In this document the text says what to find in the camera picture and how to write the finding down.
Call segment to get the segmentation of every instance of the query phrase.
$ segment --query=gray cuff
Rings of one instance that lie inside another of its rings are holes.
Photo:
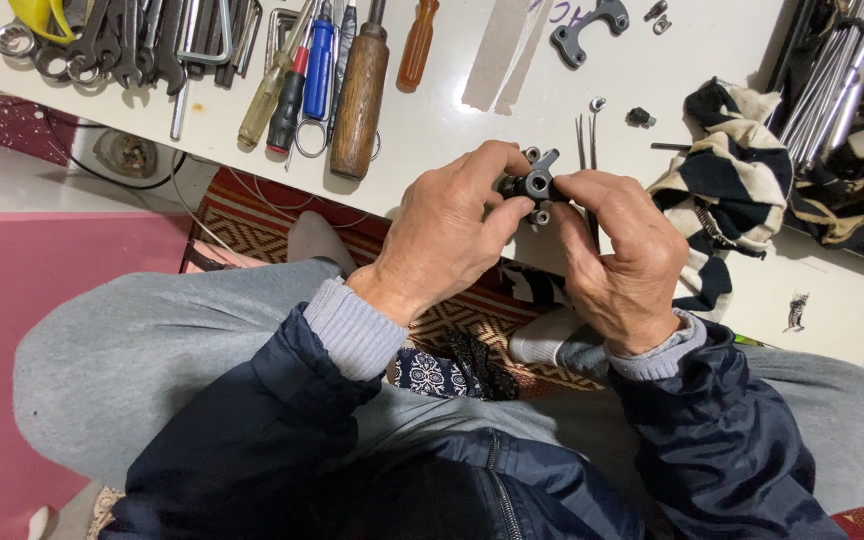
[[[619,356],[606,344],[606,354],[611,366],[629,381],[658,381],[676,377],[687,354],[706,344],[706,325],[695,315],[674,309],[678,318],[687,326],[673,333],[653,350],[636,356]]]
[[[321,284],[304,315],[339,373],[350,381],[370,381],[385,371],[409,336],[335,279]]]

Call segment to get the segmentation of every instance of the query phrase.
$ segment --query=work table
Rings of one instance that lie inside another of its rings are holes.
[[[543,0],[496,1],[514,2],[527,8],[542,5]],[[587,6],[556,2],[548,19],[558,19],[564,10],[581,8],[584,13],[594,7],[594,0],[582,2]],[[0,91],[386,217],[393,215],[402,192],[420,174],[489,139],[518,141],[541,150],[558,148],[561,158],[552,172],[573,172],[579,166],[574,119],[580,114],[589,117],[590,101],[603,96],[607,104],[597,122],[598,166],[648,186],[666,173],[675,157],[673,152],[650,150],[650,144],[693,141],[683,114],[687,95],[713,76],[764,87],[786,32],[781,19],[791,15],[795,2],[787,6],[783,0],[670,2],[667,16],[674,26],[663,35],[654,34],[652,22],[642,22],[653,0],[624,3],[630,13],[629,30],[613,36],[602,22],[589,25],[581,39],[588,60],[577,70],[567,68],[548,42],[548,34],[559,22],[534,21],[543,27],[543,37],[517,100],[509,110],[498,106],[503,112],[499,113],[495,106],[483,111],[463,103],[494,3],[443,2],[422,83],[414,93],[403,93],[396,88],[396,73],[417,2],[390,2],[383,23],[389,32],[390,62],[379,121],[382,147],[361,182],[330,174],[328,153],[316,159],[296,154],[286,173],[282,156],[266,151],[263,144],[248,151],[236,141],[262,73],[269,13],[279,7],[298,10],[301,0],[263,0],[265,15],[246,79],[237,77],[231,90],[216,86],[210,76],[190,82],[178,141],[169,137],[174,98],[165,95],[164,84],[130,90],[114,80],[94,90],[56,85],[43,80],[30,64],[0,55]],[[368,7],[369,2],[359,2],[360,24]],[[568,22],[571,14],[563,17]],[[0,2],[0,26],[12,20],[8,3]],[[503,83],[513,75],[506,73]],[[627,125],[625,116],[635,107],[649,111],[656,125],[651,129]],[[300,136],[306,146],[321,144],[318,129],[306,128]],[[546,227],[523,223],[503,255],[563,273],[564,259],[549,233]],[[739,334],[774,346],[861,362],[864,259],[824,251],[811,238],[788,230],[779,235],[776,245],[779,255],[770,254],[765,261],[738,253],[727,256],[736,295],[723,322]],[[804,314],[807,331],[783,333],[788,303],[799,290],[811,293]]]

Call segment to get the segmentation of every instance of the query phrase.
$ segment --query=sock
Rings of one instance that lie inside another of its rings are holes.
[[[525,364],[564,368],[589,379],[602,379],[609,370],[605,339],[571,307],[546,313],[519,328],[509,340],[509,352]]]
[[[325,257],[342,268],[342,272],[348,277],[358,269],[349,254],[346,245],[335,232],[335,229],[326,221],[326,218],[314,211],[305,211],[298,216],[291,229],[289,229],[289,245],[286,261],[297,263],[314,257]]]

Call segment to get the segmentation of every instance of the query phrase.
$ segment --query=dark blue jacket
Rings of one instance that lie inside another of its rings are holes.
[[[150,442],[102,540],[645,535],[580,455],[494,429],[318,473],[354,448],[353,411],[380,383],[343,378],[304,308]],[[710,344],[680,377],[609,374],[649,493],[688,538],[846,538],[812,497],[815,462],[782,397],[750,376],[725,326],[706,326]]]

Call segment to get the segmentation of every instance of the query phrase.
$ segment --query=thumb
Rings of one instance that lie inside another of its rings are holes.
[[[588,264],[590,259],[598,263],[599,251],[595,249],[593,234],[579,210],[568,202],[555,202],[549,214],[558,224],[558,239],[569,264]]]
[[[500,253],[519,228],[519,222],[529,215],[536,204],[528,197],[512,197],[502,201],[486,217],[482,226],[482,240],[490,253]]]

